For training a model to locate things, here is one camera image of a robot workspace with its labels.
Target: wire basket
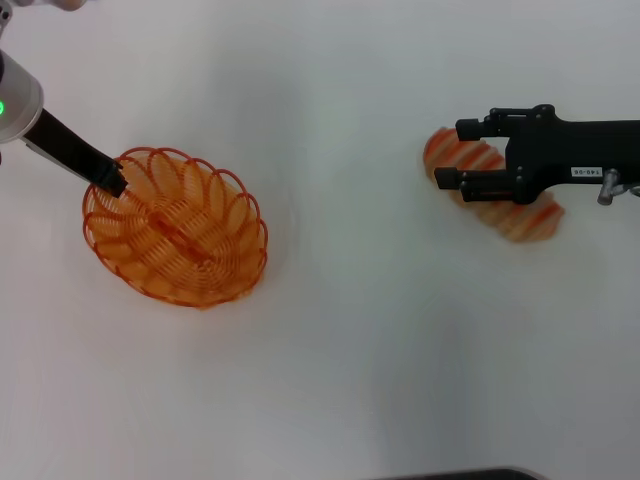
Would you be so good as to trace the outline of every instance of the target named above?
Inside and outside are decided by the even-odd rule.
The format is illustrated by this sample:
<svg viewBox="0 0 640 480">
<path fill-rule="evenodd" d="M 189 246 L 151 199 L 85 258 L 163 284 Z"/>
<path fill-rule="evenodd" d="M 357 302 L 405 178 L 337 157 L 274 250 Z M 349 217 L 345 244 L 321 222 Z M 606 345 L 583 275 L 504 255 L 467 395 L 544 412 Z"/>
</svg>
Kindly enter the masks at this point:
<svg viewBox="0 0 640 480">
<path fill-rule="evenodd" d="M 267 263 L 267 225 L 228 170 L 172 148 L 134 148 L 118 162 L 129 185 L 114 198 L 90 186 L 84 236 L 100 261 L 140 293 L 209 308 L 248 295 Z"/>
</svg>

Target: orange striped bread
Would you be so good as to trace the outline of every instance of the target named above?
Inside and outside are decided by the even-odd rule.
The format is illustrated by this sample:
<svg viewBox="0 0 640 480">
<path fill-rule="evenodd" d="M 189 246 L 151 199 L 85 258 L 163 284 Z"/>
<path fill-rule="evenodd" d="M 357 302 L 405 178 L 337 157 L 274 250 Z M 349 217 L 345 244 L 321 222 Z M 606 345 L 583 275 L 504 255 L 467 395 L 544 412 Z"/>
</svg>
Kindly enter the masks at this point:
<svg viewBox="0 0 640 480">
<path fill-rule="evenodd" d="M 435 182 L 436 167 L 457 167 L 460 170 L 500 170 L 504 157 L 498 150 L 479 142 L 461 142 L 456 130 L 441 128 L 427 142 L 423 156 L 427 176 Z M 495 227 L 512 242 L 535 242 L 551 238 L 564 215 L 564 209 L 553 200 L 553 194 L 543 192 L 531 205 L 512 202 L 472 202 L 462 200 L 460 192 L 449 192 L 461 207 L 471 209 L 485 224 Z"/>
</svg>

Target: orange wire basket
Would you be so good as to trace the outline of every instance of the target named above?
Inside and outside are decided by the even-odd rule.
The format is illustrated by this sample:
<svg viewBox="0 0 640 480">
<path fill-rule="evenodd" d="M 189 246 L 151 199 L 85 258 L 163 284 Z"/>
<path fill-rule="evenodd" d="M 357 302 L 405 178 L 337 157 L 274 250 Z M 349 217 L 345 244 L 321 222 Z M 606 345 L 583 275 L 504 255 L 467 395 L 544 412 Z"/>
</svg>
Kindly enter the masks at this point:
<svg viewBox="0 0 640 480">
<path fill-rule="evenodd" d="M 209 308 L 248 295 L 267 263 L 267 225 L 228 170 L 172 148 L 134 148 L 118 162 L 117 199 L 90 186 L 84 236 L 100 261 L 140 293 Z"/>
</svg>

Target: white table surface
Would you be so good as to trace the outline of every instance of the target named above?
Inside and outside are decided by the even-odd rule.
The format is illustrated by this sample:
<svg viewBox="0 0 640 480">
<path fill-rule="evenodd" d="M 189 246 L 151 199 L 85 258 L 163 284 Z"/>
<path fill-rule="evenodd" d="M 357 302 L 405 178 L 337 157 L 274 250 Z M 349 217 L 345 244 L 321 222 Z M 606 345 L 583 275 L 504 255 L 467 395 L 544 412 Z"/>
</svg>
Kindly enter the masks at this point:
<svg viewBox="0 0 640 480">
<path fill-rule="evenodd" d="M 113 155 L 236 172 L 264 282 L 201 313 L 84 244 L 86 185 L 0 167 L 0 477 L 355 480 L 519 465 L 629 480 L 640 452 L 640 201 L 554 191 L 514 246 L 424 178 L 494 106 L 640 118 L 631 0 L 98 0 L 16 12 L 2 48 Z"/>
</svg>

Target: label sticker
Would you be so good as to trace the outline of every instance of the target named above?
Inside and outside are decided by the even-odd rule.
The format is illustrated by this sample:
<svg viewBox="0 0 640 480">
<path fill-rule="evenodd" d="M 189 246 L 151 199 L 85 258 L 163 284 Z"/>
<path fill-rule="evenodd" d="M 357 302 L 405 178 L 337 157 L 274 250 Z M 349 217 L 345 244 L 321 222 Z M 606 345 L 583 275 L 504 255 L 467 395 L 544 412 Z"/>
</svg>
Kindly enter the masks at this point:
<svg viewBox="0 0 640 480">
<path fill-rule="evenodd" d="M 572 177 L 602 177 L 602 167 L 571 167 Z"/>
</svg>

